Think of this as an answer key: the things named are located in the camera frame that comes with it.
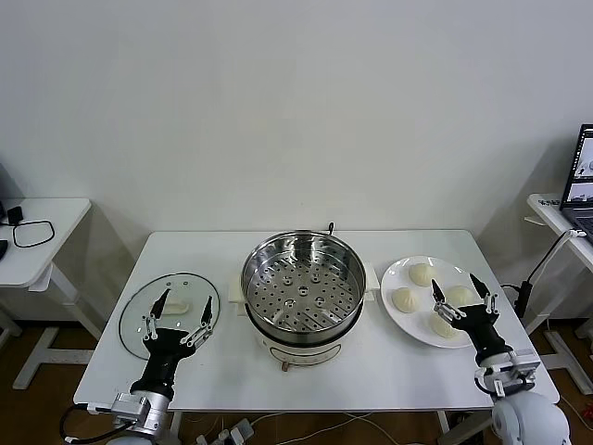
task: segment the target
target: stainless steel steamer basket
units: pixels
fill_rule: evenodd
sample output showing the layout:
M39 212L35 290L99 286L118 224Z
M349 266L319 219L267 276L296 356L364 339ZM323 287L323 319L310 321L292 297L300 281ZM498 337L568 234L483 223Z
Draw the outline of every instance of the stainless steel steamer basket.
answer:
M275 235L247 257L241 288L256 327L289 346L343 336L362 310L366 275L359 256L335 236Z

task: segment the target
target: laptop screen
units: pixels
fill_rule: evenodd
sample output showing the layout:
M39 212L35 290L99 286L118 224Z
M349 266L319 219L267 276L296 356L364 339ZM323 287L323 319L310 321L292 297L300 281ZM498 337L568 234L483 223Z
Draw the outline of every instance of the laptop screen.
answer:
M561 206L593 208L593 125L581 127Z

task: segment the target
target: white plate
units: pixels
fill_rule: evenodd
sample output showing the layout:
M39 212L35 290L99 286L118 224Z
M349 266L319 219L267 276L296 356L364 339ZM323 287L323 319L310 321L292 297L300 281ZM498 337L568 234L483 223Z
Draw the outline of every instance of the white plate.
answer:
M456 267L453 264L434 257L425 257L419 255L416 257L402 258L393 263L381 280L381 298L389 316L399 327L417 338L423 343L436 346L438 348L465 348L472 345L469 336L460 331L454 338L444 338L436 334L430 327L428 321L434 312L435 299L433 298L433 288L417 286L410 279L410 266L418 263L431 264L436 269L436 282L443 292L453 286L466 286L473 292L475 301L480 302L469 273ZM400 287L409 287L416 294L420 302L420 309L413 313L400 311L393 303L393 291Z

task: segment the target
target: glass lid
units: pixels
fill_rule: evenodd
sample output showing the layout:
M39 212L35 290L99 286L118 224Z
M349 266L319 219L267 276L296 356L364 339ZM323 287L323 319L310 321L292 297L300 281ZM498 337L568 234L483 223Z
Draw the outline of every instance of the glass lid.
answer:
M214 285L193 273L173 273L151 281L136 292L120 317L120 339L126 350L148 360L143 339L156 328L198 332L213 329L221 302Z

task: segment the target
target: white table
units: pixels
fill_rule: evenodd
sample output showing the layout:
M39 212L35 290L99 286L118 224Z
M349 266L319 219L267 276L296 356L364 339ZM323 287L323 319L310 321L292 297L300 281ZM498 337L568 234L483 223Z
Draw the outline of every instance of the white table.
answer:
M560 235L567 230L574 228L574 226L564 218L560 211L560 206L556 204L561 199L557 194L533 194L527 199L529 207L531 207L539 218L549 226L556 235ZM583 263L582 270L575 270L572 264L567 265L562 270L562 276L567 276L571 279L566 279L566 282L572 282L572 287L558 287L554 288L551 298L543 298L535 301L527 307L525 311L525 329L527 332L533 332L540 324L542 324L560 304L577 289L585 279L593 272L593 244L585 238L573 238L567 241L566 245L574 252L575 256ZM593 341L593 319L588 320L585 324L576 330L578 337L590 337ZM545 332L544 335L548 339L551 346L556 350L555 354L542 356L542 360L546 367L551 369L565 368L570 373L576 385L583 394L593 394L593 382L588 378L587 374L578 363L578 360L570 352L561 336L556 332Z
M41 246L17 248L12 238L12 227L0 227L0 239L8 240L8 250L0 260L0 287L26 287L32 292L47 289L52 280L63 293L62 305L79 320L96 338L101 336L105 321L83 299L74 285L52 262L82 217L90 209L86 198L25 198L3 199L5 209L21 206L24 222L49 220L56 232L54 238ZM0 336L0 345L8 336L20 335L20 328L0 312L0 325L5 328ZM57 334L57 328L44 330L29 359L23 365L14 389L25 389L43 362L88 363L89 350L49 349Z
M206 276L221 296L221 318L213 336L175 376L179 411L370 412L476 410L492 400L473 383L475 351L426 346L400 330L378 301L367 301L341 354L310 368L280 371L280 364L256 342L254 327L226 302L229 283L247 254L273 233L160 232L142 254L112 312L95 354L74 395L91 407L108 407L127 392L145 362L119 339L118 321L126 302L144 284L165 273ZM502 295L498 282L471 235L465 231L336 232L379 277L395 260L433 255L481 277ZM506 299L499 299L497 329L516 349L533 348ZM547 371L537 370L535 388L552 402L559 394Z

